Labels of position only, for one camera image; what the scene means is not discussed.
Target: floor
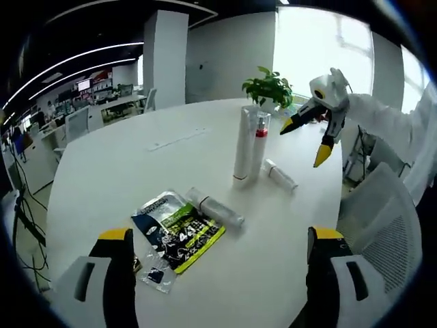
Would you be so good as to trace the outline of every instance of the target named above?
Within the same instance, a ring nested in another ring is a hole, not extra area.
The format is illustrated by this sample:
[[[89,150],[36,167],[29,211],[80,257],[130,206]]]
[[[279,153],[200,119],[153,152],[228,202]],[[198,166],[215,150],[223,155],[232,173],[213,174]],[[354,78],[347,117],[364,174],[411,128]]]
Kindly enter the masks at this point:
[[[50,192],[52,189],[52,184],[44,187],[42,190],[38,191],[33,197],[37,199],[45,207],[48,206],[48,199],[50,197]],[[25,194],[25,199],[29,203],[30,212],[25,208],[26,216],[31,219],[33,216],[35,222],[41,227],[42,231],[46,231],[46,210],[39,205],[35,200],[33,200],[28,193]],[[48,269],[44,266],[44,257],[42,255],[41,249],[38,245],[37,240],[33,235],[25,229],[24,225],[18,220],[17,225],[17,237],[16,237],[16,248],[17,253],[22,260],[22,265],[24,271],[32,282],[33,286],[38,292],[41,292],[44,296],[49,297],[50,284],[43,277],[48,278]],[[45,247],[41,246],[42,251],[46,253]],[[36,274],[32,269],[25,268],[35,267],[38,270]]]

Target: black ceiling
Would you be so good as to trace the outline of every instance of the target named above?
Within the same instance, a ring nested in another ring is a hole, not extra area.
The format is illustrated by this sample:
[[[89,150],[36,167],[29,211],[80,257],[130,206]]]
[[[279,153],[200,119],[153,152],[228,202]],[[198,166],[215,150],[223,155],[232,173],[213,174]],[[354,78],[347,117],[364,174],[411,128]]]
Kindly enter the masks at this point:
[[[290,0],[292,5],[307,5],[347,14],[370,23],[373,30],[395,43],[404,42],[402,34],[387,23],[371,2],[371,0]],[[211,22],[239,14],[273,11],[278,1],[39,0],[26,3],[19,0],[9,1],[8,7],[3,8],[2,11],[4,19],[0,21],[3,36],[0,61],[0,108],[26,82],[62,60],[104,46],[142,42],[144,22],[157,9],[186,12],[190,15],[190,25],[210,16],[207,12],[187,6],[187,3],[217,12],[216,18],[208,20]],[[29,97],[45,87],[46,84],[42,81],[56,72],[62,73],[65,77],[106,62],[138,57],[141,53],[142,46],[129,46],[92,53],[62,64],[42,75],[17,94],[5,108],[6,117],[13,111],[19,114],[27,110],[31,104],[28,101]]]

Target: ceiling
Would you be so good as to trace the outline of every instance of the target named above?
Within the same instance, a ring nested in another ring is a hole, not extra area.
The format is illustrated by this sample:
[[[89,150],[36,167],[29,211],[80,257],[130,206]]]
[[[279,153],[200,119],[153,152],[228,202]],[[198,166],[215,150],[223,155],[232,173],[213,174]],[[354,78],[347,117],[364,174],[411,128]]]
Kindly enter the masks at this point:
[[[237,0],[232,6],[215,0],[69,0],[10,2],[4,16],[15,21],[11,25],[0,22],[4,34],[0,63],[0,106],[32,78],[51,66],[72,56],[94,49],[143,41],[145,21],[156,10],[171,10],[189,14],[189,25],[202,25],[204,20],[213,21],[239,14],[274,10],[273,0]],[[218,15],[202,10],[216,12]],[[68,61],[32,81],[17,93],[5,107],[5,116],[28,110],[34,103],[29,98],[56,81],[43,80],[56,72],[62,79],[80,70],[142,54],[142,45],[123,46],[84,55]]]

